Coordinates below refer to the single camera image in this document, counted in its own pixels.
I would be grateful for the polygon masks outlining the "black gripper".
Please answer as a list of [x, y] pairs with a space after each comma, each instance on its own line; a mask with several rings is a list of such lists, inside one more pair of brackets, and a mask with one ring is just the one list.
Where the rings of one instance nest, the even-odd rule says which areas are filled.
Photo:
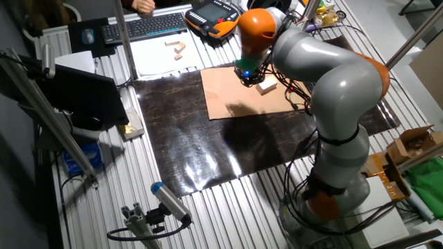
[[265, 79], [264, 74], [260, 73], [257, 70], [250, 71], [239, 67], [235, 67], [234, 72], [236, 76], [239, 78], [239, 82], [243, 86], [255, 86], [257, 84], [262, 83]]

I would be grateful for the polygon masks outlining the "person's hand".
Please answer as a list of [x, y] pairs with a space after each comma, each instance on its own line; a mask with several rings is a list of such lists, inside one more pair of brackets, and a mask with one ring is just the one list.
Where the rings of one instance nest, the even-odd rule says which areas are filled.
[[150, 15], [156, 8], [154, 0], [133, 0], [132, 8], [142, 15]]

